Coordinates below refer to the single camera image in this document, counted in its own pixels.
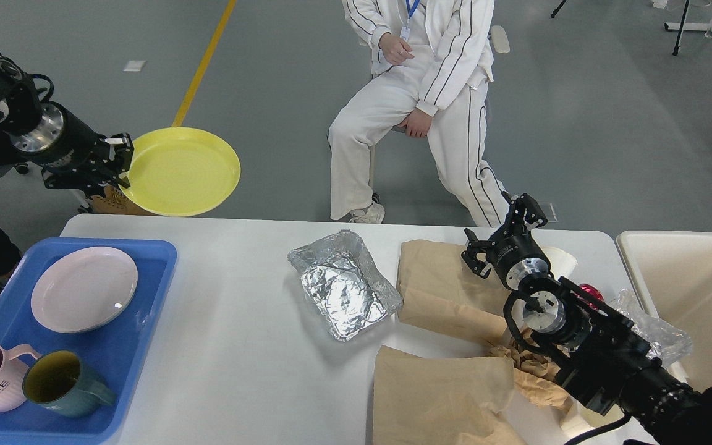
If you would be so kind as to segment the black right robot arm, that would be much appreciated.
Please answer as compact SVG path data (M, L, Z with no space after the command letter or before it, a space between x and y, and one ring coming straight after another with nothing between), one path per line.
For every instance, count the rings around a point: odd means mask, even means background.
M502 196L504 222L489 239L464 231L462 259L475 275L494 271L509 296L502 308L512 338L523 349L559 366L556 384L577 402L604 415L613 406L622 418L570 440L581 443L636 419L660 444L712 444L712 387L695 391L648 357L650 343L633 321L565 277L531 231L548 222L530 195Z

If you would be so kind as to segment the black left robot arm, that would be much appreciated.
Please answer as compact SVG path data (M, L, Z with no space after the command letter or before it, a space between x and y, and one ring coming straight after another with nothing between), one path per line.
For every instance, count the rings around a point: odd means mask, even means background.
M130 188L127 172L135 154L130 135L96 132L52 101L53 83L37 88L36 80L47 76L25 72L0 53L0 134L11 149L42 168L49 189Z

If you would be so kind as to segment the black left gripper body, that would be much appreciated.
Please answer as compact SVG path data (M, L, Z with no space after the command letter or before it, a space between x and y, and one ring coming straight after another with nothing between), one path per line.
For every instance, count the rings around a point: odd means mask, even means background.
M64 172L82 164L106 161L104 136L94 132L61 104L40 105L36 126L22 135L11 134L12 146L31 163Z

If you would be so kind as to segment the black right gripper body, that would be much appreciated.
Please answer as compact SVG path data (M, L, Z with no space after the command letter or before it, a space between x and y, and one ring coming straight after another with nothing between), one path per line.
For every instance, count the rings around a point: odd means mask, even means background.
M489 263L509 290L519 290L528 277L551 275L551 262L531 234L497 240L489 250Z

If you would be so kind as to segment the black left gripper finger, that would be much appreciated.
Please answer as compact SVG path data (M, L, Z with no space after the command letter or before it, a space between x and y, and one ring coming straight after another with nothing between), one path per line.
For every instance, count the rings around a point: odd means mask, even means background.
M43 185L48 189L79 189L91 190L105 185L119 185L122 171L108 168L65 170L54 172L48 168L41 169Z
M99 138L93 147L93 172L107 184L129 189L128 172L134 154L135 146L128 133Z

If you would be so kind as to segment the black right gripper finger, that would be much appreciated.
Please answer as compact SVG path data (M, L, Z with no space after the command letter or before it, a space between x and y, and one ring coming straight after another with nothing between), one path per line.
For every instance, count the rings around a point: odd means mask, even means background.
M541 205L531 195L511 195L503 191L502 196L509 205L503 225L498 228L498 234L504 239L526 234L548 224L548 217Z
M469 270L482 279L486 279L498 262L496 233L481 240L472 229L464 228L467 243L461 258Z

